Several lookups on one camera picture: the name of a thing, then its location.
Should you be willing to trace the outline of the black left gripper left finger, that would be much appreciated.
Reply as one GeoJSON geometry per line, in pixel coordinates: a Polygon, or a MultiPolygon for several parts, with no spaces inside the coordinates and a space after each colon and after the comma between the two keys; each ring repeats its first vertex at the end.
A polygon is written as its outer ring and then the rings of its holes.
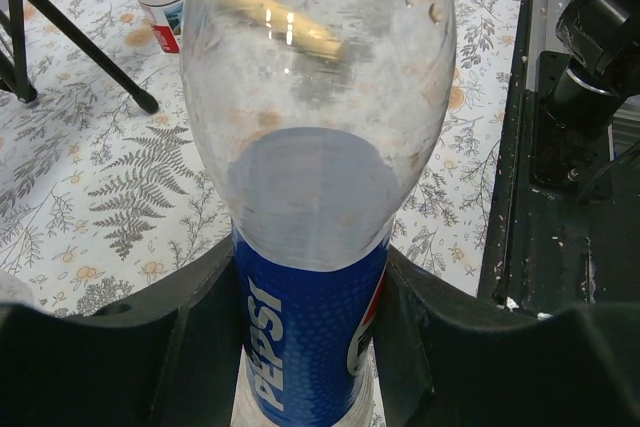
{"type": "Polygon", "coordinates": [[[90,316],[1,307],[5,426],[226,426],[241,351],[232,245],[90,316]]]}

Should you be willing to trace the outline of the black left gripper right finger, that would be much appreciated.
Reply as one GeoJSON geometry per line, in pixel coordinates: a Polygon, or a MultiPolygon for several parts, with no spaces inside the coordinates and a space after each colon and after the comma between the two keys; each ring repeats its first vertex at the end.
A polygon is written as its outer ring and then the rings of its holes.
{"type": "Polygon", "coordinates": [[[635,426],[639,307],[498,308],[392,250],[374,348],[390,426],[635,426]]]}

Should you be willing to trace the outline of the Pepsi label clear bottle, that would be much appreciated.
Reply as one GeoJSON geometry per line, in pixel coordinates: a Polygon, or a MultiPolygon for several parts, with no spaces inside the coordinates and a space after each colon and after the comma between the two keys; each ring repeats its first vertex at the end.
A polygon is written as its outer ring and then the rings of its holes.
{"type": "Polygon", "coordinates": [[[437,144],[453,0],[277,0],[343,42],[334,62],[186,0],[194,142],[231,219],[242,323],[235,426],[365,426],[394,216],[437,144]]]}

